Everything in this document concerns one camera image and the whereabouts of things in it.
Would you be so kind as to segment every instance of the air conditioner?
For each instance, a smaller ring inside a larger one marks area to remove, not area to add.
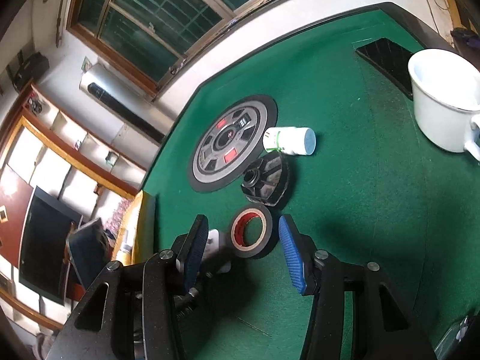
[[[83,74],[80,89],[152,142],[161,143],[173,120],[134,93],[101,64]]]

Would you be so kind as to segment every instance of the mug handle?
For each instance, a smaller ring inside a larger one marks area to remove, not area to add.
[[[477,132],[475,134],[475,137],[478,137],[478,132],[480,131],[480,114],[472,117],[470,125],[472,127],[472,130],[475,130]],[[478,162],[480,162],[480,147],[475,143],[474,140],[471,139],[465,142],[463,148],[468,151]]]

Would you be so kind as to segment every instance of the metal screw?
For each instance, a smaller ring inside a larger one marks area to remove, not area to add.
[[[120,261],[110,261],[107,265],[106,268],[109,271],[114,271],[120,268]]]
[[[173,251],[170,249],[165,249],[160,252],[160,258],[162,260],[169,260],[173,257]]]
[[[367,268],[370,269],[371,271],[376,272],[380,270],[380,265],[378,265],[376,262],[371,261],[367,264]]]
[[[320,249],[315,252],[315,258],[319,260],[326,260],[328,258],[328,252]]]

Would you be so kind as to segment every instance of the black television screen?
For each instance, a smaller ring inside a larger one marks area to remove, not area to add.
[[[82,216],[36,187],[22,233],[19,282],[39,295],[63,304],[69,263],[65,240]]]

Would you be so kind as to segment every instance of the green tabletop surface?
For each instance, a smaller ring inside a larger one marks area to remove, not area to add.
[[[348,263],[376,261],[435,344],[476,311],[480,294],[480,167],[445,152],[418,129],[413,103],[355,48],[388,38],[422,47],[381,10],[331,21],[283,40],[223,72],[195,95],[157,157],[145,191],[157,197],[155,250],[186,233],[196,214],[226,231],[248,202],[241,179],[210,193],[191,189],[188,159],[207,127],[258,93],[278,106],[277,126],[311,127],[311,156],[288,158],[292,196],[283,213],[316,246]],[[312,297],[291,285],[279,244],[236,259],[205,304],[181,321],[188,359],[298,359]],[[346,293],[342,358],[350,358]]]

